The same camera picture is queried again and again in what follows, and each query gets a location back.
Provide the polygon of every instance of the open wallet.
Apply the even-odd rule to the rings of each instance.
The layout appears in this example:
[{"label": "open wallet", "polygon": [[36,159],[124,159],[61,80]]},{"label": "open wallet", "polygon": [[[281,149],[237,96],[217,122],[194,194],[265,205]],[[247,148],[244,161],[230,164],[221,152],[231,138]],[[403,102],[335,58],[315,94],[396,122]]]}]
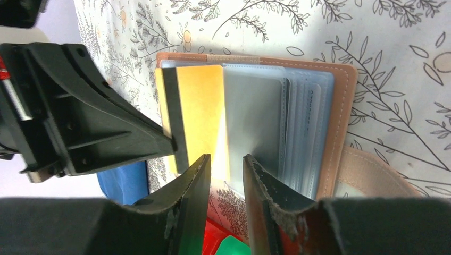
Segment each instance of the open wallet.
[{"label": "open wallet", "polygon": [[158,53],[163,131],[177,144],[170,171],[211,154],[212,189],[213,179],[224,180],[242,197],[243,157],[251,154],[311,199],[343,185],[365,196],[418,196],[385,162],[344,146],[357,76],[346,64]]}]

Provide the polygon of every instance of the blue object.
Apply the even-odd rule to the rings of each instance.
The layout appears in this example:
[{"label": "blue object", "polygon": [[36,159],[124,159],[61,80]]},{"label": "blue object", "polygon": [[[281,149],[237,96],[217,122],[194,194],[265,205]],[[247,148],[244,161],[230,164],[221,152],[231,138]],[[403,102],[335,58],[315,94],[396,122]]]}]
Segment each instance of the blue object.
[{"label": "blue object", "polygon": [[144,161],[97,173],[97,178],[105,196],[122,205],[132,205],[149,195]]}]

